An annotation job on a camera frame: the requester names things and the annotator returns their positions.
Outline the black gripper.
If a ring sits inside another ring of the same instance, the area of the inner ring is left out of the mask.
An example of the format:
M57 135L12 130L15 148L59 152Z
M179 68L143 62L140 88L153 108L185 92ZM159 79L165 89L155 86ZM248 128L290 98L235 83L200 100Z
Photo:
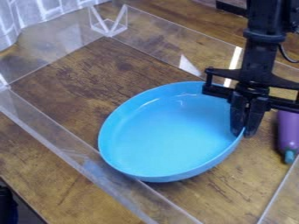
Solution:
M229 130L235 136L239 135L244 127L247 100L251 100L251 103L247 112L244 137L252 137L256 134L264 113L268 109L279 109L299 113L298 99L288 100L270 95L270 88L294 90L299 94L298 82L286 80L272 73L270 74L270 80L264 82L253 82L252 80L244 81L240 78L241 71L239 69L217 69L208 67L204 69L204 73L207 74L207 80L201 87L201 92L205 95L216 96L231 101ZM237 81L237 85L233 88L216 85L212 83L213 76Z

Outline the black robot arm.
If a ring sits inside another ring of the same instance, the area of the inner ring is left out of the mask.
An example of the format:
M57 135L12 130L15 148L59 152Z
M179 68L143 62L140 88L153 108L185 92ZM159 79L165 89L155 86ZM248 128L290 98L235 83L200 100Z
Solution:
M299 0L247 0L241 67L208 67L201 88L205 95L228 101L233 135L252 137L270 109L299 114L299 82L274 74L276 55L286 53L283 42L290 32L299 32Z

